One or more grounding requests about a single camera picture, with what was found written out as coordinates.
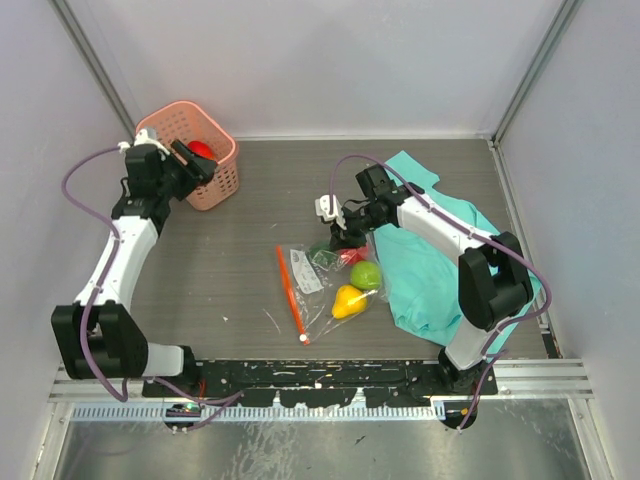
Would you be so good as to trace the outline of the clear zip top bag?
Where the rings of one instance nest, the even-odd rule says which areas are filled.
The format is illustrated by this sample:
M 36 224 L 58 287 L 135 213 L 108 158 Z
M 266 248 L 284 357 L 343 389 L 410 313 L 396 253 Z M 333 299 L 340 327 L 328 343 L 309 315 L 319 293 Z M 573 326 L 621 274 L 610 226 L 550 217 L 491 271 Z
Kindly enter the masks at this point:
M 369 248 L 367 261 L 376 263 L 381 270 L 382 284 L 376 290 L 361 290 L 368 298 L 367 309 L 343 320 L 335 319 L 331 309 L 337 290 L 343 285 L 352 285 L 350 271 L 353 266 L 345 266 L 339 259 L 332 269 L 323 270 L 311 264 L 308 257 L 311 246 L 295 244 L 275 248 L 282 288 L 302 344 L 316 342 L 388 300 L 389 287 L 371 236 L 366 238 L 365 246 Z

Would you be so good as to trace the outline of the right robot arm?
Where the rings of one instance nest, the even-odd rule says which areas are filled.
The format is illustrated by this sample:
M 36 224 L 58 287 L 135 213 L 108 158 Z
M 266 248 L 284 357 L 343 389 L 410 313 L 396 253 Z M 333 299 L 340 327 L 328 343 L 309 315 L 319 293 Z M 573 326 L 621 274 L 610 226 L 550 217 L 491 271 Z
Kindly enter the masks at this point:
M 317 198 L 315 214 L 330 227 L 334 250 L 361 247 L 367 235 L 392 225 L 435 247 L 458 270 L 462 319 L 451 342 L 440 350 L 438 379 L 452 394 L 479 391 L 482 365 L 502 328 L 534 298 L 530 266 L 510 232 L 492 235 L 444 211 L 421 187 L 386 164 L 356 176 L 365 196 L 351 210 L 334 192 Z

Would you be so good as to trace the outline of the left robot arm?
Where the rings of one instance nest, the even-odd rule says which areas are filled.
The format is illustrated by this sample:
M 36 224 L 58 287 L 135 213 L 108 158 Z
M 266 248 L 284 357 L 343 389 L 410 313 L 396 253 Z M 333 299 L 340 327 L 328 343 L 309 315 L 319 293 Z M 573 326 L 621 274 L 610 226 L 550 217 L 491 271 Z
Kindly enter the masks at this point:
M 83 204 L 61 190 L 76 208 L 104 223 L 109 237 L 86 285 L 67 305 L 58 305 L 51 326 L 66 373 L 75 380 L 97 380 L 115 400 L 126 402 L 126 387 L 113 379 L 164 379 L 178 396 L 194 393 L 200 384 L 190 348 L 150 343 L 129 309 L 142 267 L 171 213 L 172 200 L 183 200 L 209 183 L 218 168 L 180 140 L 170 147 L 141 131 L 132 143 L 114 148 L 124 158 L 127 174 L 111 215 Z

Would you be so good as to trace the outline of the red yellow fake mango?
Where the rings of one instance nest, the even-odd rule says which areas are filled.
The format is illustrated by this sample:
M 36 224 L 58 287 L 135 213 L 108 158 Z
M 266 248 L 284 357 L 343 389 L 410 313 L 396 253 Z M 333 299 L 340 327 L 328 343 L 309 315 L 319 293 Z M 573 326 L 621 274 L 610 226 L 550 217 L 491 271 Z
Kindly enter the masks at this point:
M 191 141 L 187 144 L 187 147 L 189 148 L 190 151 L 192 151 L 194 154 L 208 159 L 208 160 L 214 160 L 215 159 L 215 154 L 213 152 L 213 150 L 211 149 L 211 147 L 209 145 L 207 145 L 204 142 L 201 141 Z

